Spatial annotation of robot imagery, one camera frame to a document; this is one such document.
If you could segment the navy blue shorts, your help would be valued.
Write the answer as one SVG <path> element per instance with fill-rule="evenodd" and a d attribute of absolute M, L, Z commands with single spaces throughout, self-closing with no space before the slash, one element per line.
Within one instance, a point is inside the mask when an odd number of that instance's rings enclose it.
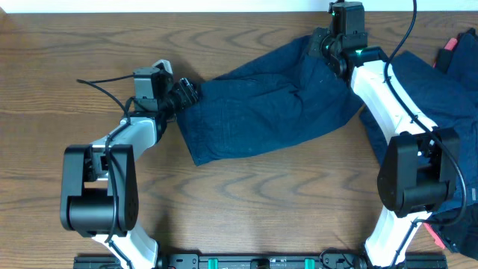
<path fill-rule="evenodd" d="M 199 101 L 177 116 L 195 165 L 246 158 L 344 126 L 363 105 L 300 37 L 202 82 Z"/>

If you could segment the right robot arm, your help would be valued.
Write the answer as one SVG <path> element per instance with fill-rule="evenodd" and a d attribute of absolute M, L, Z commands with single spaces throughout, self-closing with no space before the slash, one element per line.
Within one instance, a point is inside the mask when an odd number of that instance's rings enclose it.
<path fill-rule="evenodd" d="M 453 198 L 464 179 L 458 165 L 459 136 L 441 129 L 414 103 L 397 79 L 390 59 L 367 44 L 363 31 L 316 28 L 308 55 L 320 57 L 367 106 L 385 137 L 377 176 L 383 207 L 365 255 L 355 268 L 397 268 L 416 231 Z"/>

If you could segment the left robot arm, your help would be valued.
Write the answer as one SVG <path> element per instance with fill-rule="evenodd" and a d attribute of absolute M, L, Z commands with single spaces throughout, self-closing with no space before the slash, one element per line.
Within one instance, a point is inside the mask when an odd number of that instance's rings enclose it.
<path fill-rule="evenodd" d="M 120 124 L 103 138 L 68 146 L 63 155 L 60 221 L 91 238 L 108 256 L 77 256 L 74 268 L 168 268 L 159 243 L 138 220 L 136 160 L 159 142 L 168 120 L 195 105 L 199 88 L 186 78 L 138 86 L 143 97 L 120 103 Z"/>

